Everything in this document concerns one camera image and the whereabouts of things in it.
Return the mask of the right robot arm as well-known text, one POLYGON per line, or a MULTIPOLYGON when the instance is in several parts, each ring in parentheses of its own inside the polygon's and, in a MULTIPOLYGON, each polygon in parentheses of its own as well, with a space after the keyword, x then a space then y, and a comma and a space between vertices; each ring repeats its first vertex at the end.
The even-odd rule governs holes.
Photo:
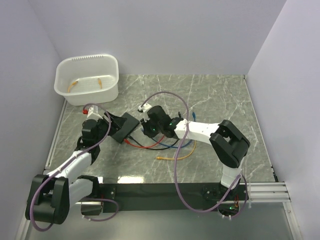
POLYGON ((202 123, 182 117, 171 118, 161 106, 151 106, 148 103, 139 106, 138 111, 143 114, 140 120, 143 133, 149 138, 161 133, 167 138, 187 139, 212 145, 223 164, 220 195, 226 200, 237 195, 237 184, 233 181, 241 173, 242 160, 251 144, 231 121, 202 123))

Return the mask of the black network switch box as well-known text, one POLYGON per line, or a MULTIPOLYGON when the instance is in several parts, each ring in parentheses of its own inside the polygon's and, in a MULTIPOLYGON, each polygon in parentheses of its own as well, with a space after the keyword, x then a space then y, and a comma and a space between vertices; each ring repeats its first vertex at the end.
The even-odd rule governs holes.
POLYGON ((124 127, 126 128, 126 136, 121 136, 117 132, 115 135, 111 136, 116 142, 121 144, 134 130, 135 128, 140 124, 140 121, 129 114, 128 112, 125 112, 121 117, 127 118, 126 123, 124 124, 124 127))

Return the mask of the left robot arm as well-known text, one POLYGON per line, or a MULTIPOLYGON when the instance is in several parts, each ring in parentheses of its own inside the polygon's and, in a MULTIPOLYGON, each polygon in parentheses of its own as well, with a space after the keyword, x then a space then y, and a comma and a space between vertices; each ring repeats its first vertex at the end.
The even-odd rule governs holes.
POLYGON ((101 197, 97 177, 82 175, 100 154, 100 143, 106 136, 123 141, 128 117, 107 113, 98 119, 82 123, 81 136, 71 157, 47 174, 37 174, 33 179, 27 199, 25 218, 32 222, 62 224, 70 208, 87 198, 95 201, 101 197))

